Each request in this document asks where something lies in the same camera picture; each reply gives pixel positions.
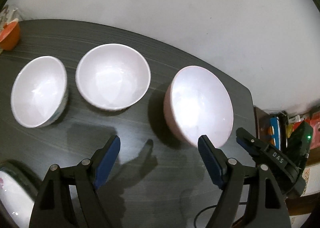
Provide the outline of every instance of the white bowl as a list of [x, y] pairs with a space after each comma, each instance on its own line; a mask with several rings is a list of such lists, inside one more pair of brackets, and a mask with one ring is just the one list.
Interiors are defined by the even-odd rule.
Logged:
[[67, 100], [65, 67], [59, 59], [43, 56], [18, 74], [11, 91], [11, 110], [22, 126], [43, 127], [61, 115]]
[[164, 97], [164, 117], [180, 141], [196, 147], [201, 135], [207, 135], [216, 148], [223, 146], [233, 126], [227, 90], [199, 66], [187, 66], [175, 75]]
[[76, 84], [83, 98], [109, 111], [138, 102], [147, 92], [150, 80], [145, 58], [121, 44], [95, 47], [82, 57], [76, 70]]

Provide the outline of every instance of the dark wooden table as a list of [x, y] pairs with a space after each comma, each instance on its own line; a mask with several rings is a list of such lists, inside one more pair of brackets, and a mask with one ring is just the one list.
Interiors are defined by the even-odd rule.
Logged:
[[[169, 83], [183, 67], [198, 65], [213, 72], [226, 87], [234, 110], [233, 130], [222, 147], [228, 157], [254, 166], [235, 139], [244, 127], [255, 134], [249, 90], [206, 62], [160, 41], [125, 30], [79, 21], [23, 21], [21, 41], [0, 55], [0, 160], [16, 159], [41, 179], [51, 164], [78, 164], [104, 146], [109, 136], [121, 139], [121, 151], [107, 184], [98, 195], [114, 227], [192, 227], [202, 208], [216, 204], [221, 191], [212, 184], [197, 148], [176, 140], [163, 116], [163, 99]], [[120, 112], [104, 112], [89, 105], [75, 84], [81, 57], [95, 46], [121, 43], [139, 51], [151, 69], [145, 96]], [[52, 125], [28, 129], [14, 119], [10, 93], [19, 71], [30, 60], [44, 55], [59, 58], [68, 73], [69, 102]], [[247, 188], [243, 192], [246, 200]], [[75, 190], [72, 197], [81, 227]], [[199, 218], [202, 227], [212, 210]]]

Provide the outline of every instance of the white wall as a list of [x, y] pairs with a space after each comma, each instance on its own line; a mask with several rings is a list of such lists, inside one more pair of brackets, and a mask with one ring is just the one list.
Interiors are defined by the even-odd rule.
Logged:
[[320, 13], [312, 0], [8, 0], [33, 18], [137, 32], [191, 53], [248, 87], [262, 109], [320, 99]]

